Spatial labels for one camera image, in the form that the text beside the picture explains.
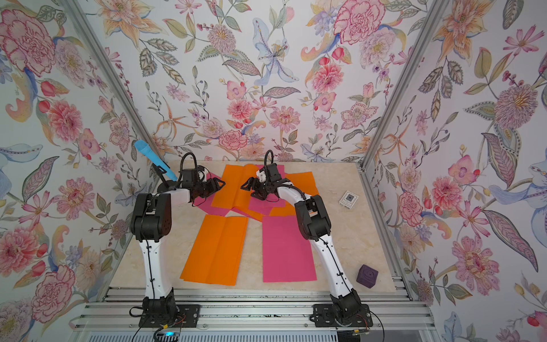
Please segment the orange paper bottom sheet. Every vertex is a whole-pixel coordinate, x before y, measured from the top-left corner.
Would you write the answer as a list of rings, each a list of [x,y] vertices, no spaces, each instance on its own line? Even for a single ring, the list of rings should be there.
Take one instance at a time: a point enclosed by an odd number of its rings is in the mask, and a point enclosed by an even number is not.
[[[246,217],[206,215],[180,279],[186,282],[234,286],[239,273]]]

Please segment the orange paper sheet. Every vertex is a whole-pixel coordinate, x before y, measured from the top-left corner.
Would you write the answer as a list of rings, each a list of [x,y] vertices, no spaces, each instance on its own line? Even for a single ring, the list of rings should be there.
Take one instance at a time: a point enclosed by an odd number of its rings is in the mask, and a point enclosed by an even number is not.
[[[258,171],[256,165],[226,165],[221,179],[225,182],[223,188],[213,198],[212,206],[220,209],[236,208],[241,211],[249,209],[251,193],[242,190],[249,178],[255,178]]]
[[[288,173],[286,174],[286,178],[297,188],[309,195],[314,196],[319,194],[312,172]],[[293,205],[286,203],[283,207],[273,208],[269,215],[271,217],[290,217],[295,216],[296,211]]]
[[[206,215],[180,279],[186,282],[234,286],[239,273],[246,217]]]

